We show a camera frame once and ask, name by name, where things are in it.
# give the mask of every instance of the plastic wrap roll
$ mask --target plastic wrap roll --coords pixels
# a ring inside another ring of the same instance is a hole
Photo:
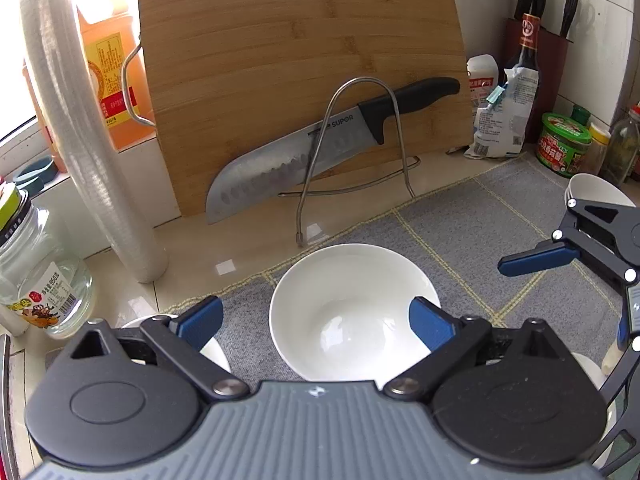
[[[127,270],[142,283],[167,256],[139,210],[118,163],[91,85],[71,0],[20,0],[34,90],[82,200]]]

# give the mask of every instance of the bamboo cutting board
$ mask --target bamboo cutting board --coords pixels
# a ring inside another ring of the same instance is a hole
[[[213,178],[236,157],[318,121],[361,75],[400,88],[430,76],[462,90],[402,116],[407,153],[472,139],[466,58],[454,0],[139,0],[158,138],[184,216],[204,211]],[[361,84],[334,113],[381,95]],[[399,159],[385,144],[325,174]]]

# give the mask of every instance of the gray cloth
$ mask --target gray cloth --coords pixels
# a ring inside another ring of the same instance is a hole
[[[225,290],[212,291],[224,304],[225,320],[216,339],[232,372],[252,387],[266,379],[300,380],[271,341],[274,286],[310,251],[352,242],[406,256],[428,275],[442,307],[453,316],[478,314],[503,327],[543,317],[570,350],[599,364],[620,318],[622,300],[615,291],[579,262],[517,278],[497,270],[502,256],[535,247],[558,227],[566,210],[567,182],[526,153],[362,222]],[[168,311],[178,314],[197,301]]]

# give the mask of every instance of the metal edge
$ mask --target metal edge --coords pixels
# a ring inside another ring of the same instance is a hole
[[[11,431],[11,412],[9,404],[9,349],[11,339],[7,334],[0,335],[0,366],[2,368],[2,391],[0,395],[0,456],[7,480],[20,480],[18,462],[15,457],[14,436]]]

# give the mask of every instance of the bowl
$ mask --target bowl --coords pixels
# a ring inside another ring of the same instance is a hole
[[[149,316],[139,317],[137,319],[134,319],[133,321],[129,321],[128,323],[125,323],[122,326],[122,328],[137,328],[140,326],[140,323],[142,323],[145,319],[148,319],[149,317],[153,317],[157,315],[158,314],[151,314]],[[169,316],[171,318],[177,317],[174,314],[162,314],[162,315]],[[229,361],[226,359],[225,353],[222,351],[222,348],[220,348],[219,343],[215,339],[213,338],[209,339],[209,341],[207,341],[207,344],[200,349],[200,353],[204,355],[204,357],[209,359],[209,361],[215,362],[215,364],[217,364],[220,368],[224,368],[227,372],[231,373],[231,367],[229,366]]]
[[[293,265],[271,298],[271,338],[307,381],[373,380],[379,389],[430,354],[409,326],[409,304],[440,306],[428,277],[389,249],[344,244]]]
[[[564,190],[564,202],[570,198],[606,202],[609,204],[635,207],[636,204],[606,180],[589,173],[579,173],[571,177],[569,185]]]
[[[587,356],[578,354],[576,352],[573,352],[573,355],[575,357],[575,360],[578,361],[578,364],[584,370],[584,372],[589,376],[593,385],[597,389],[600,389],[604,384],[604,381],[607,379],[605,375],[602,373],[602,370],[600,370],[600,367],[596,363],[594,363],[591,359],[589,359]],[[618,412],[616,411],[616,403],[612,402],[609,408],[607,409],[607,426],[604,430],[604,434],[602,435],[603,437],[607,433],[609,433],[609,431],[611,430],[611,428],[613,428],[617,420],[618,420]],[[611,446],[607,447],[607,449],[604,450],[604,453],[601,454],[598,457],[598,459],[593,463],[594,467],[596,467],[597,469],[601,469],[604,467],[604,465],[607,463],[607,458],[609,458],[609,454],[611,453],[612,447],[613,447],[613,444],[611,444]]]

